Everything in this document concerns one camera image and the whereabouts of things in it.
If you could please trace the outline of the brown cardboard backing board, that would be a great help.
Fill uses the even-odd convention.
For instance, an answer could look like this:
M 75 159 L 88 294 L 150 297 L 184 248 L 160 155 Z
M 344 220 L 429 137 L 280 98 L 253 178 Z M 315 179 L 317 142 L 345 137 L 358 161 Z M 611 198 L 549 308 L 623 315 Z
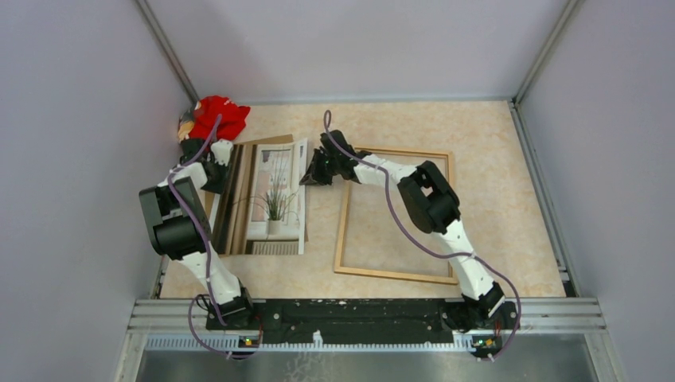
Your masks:
M 279 171 L 288 170 L 293 137 L 281 135 L 236 143 L 224 180 L 205 194 L 212 243 L 219 255 L 251 254 L 269 233 L 265 199 Z

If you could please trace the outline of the plant window photo print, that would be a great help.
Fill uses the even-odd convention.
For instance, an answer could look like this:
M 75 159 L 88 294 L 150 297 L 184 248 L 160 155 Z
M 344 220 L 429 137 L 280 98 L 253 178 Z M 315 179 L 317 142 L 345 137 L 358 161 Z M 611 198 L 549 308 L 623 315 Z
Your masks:
M 302 255 L 308 141 L 236 144 L 224 190 L 210 209 L 219 255 Z

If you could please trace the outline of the wooden picture frame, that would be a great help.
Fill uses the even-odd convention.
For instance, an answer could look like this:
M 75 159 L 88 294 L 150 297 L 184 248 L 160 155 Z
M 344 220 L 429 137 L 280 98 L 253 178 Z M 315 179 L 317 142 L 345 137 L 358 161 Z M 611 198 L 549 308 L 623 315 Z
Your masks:
M 455 185 L 455 156 L 451 151 L 357 146 L 380 158 L 417 166 L 434 162 Z M 439 241 L 422 233 L 406 211 L 395 182 L 390 185 L 392 205 L 402 225 L 423 246 L 440 253 Z M 393 220 L 381 186 L 345 182 L 337 232 L 334 273 L 379 279 L 458 285 L 448 260 L 436 259 L 415 246 Z

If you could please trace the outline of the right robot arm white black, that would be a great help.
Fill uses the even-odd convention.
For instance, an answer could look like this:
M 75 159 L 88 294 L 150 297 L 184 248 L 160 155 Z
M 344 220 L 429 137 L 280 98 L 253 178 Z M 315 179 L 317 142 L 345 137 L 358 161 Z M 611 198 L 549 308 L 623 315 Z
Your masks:
M 487 328 L 498 319 L 505 293 L 476 255 L 461 220 L 460 200 L 434 162 L 400 164 L 367 150 L 356 151 L 340 131 L 329 131 L 321 135 L 321 145 L 299 183 L 331 185 L 336 176 L 382 187 L 389 204 L 391 190 L 397 189 L 414 226 L 441 243 L 442 252 L 426 252 L 448 260 L 456 274 L 463 299 L 451 319 L 456 329 Z

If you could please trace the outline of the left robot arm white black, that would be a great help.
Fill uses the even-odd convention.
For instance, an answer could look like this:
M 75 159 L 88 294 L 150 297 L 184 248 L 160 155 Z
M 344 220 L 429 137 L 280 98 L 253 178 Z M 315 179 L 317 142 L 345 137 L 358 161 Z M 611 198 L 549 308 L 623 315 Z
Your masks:
M 224 191 L 233 144 L 188 138 L 181 148 L 180 162 L 165 180 L 139 193 L 151 245 L 186 267 L 206 289 L 202 302 L 212 316 L 208 329 L 251 328 L 256 309 L 247 289 L 219 259 L 199 196 L 202 190 Z

